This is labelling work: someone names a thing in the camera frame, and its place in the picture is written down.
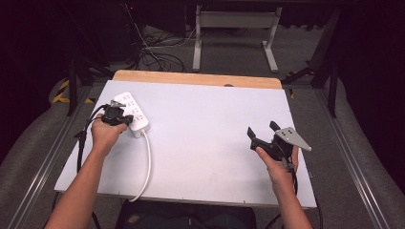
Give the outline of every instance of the metal stand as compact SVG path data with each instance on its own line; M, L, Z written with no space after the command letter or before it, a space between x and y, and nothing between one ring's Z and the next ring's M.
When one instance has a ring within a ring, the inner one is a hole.
M93 62L92 60L83 57L83 56L74 56L69 63L69 111L68 116L70 116L76 106L77 106L77 83L76 77L80 79L80 82L83 86L92 86L93 85L93 77L89 71L89 68L93 68L100 73L104 74L105 76L109 77L110 79L113 78L114 73L98 66L97 63Z
M273 73L278 72L271 44L281 16L281 8L276 12L228 12L228 11L201 11L196 10L196 45L194 47L193 71L200 70L202 55L201 28L270 28L267 41L263 41L268 65Z

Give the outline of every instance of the electrical outlet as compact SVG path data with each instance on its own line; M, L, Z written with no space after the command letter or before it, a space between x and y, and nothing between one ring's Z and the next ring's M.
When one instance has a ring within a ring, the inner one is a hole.
M137 101L128 92L119 94L114 97L115 102L125 104L124 115L133 115L134 121L129 124L129 128L134 133L135 137L140 137L142 130L149 131L151 128L148 119L143 111L140 109Z

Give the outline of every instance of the hand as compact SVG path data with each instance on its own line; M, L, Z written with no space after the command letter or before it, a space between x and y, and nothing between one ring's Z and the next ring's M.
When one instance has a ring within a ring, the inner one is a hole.
M101 121L101 114L98 114L92 125L93 149L97 149L97 152L101 152L104 156L107 156L111 148L116 144L119 134L126 129L127 126L125 124L117 126L105 124Z
M263 160L267 166L268 174L272 182L272 188L274 193L277 192L294 192L292 184L292 175L288 172L286 167L281 161L275 161L271 158L265 150L260 147L256 148L256 153ZM298 147L292 148L292 163L295 165L294 170L298 168Z

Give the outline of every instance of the white cable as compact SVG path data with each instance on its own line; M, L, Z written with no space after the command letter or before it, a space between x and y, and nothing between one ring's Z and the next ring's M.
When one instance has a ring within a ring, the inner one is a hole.
M137 196L135 196L134 198L129 199L128 201L130 201L130 202L134 202L135 200L137 200L137 199L140 197L140 195L142 195L143 191L144 191L145 188L146 188L146 185L147 185L148 182L149 182L149 177L150 177L150 175L151 175L151 167L152 167L152 163L151 163L151 162L152 162L151 147L150 147L150 145L149 145L149 139L148 139L148 136L146 135L146 132L145 132L144 130L141 130L141 131L142 131L142 134L145 136L146 144L147 144L147 146L148 146L148 175L146 176L145 183L143 184L143 187L142 187L142 189L140 190L139 194L138 194Z

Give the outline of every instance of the metal frame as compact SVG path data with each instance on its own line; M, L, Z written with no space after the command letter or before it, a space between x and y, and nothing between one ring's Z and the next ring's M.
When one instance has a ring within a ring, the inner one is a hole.
M268 40L263 41L262 44L271 71L277 73L278 67L271 50L271 44L277 30L281 11L281 8L277 8L276 12L201 11L201 6L197 6L193 71L198 72L201 65L203 46L201 28L270 28Z

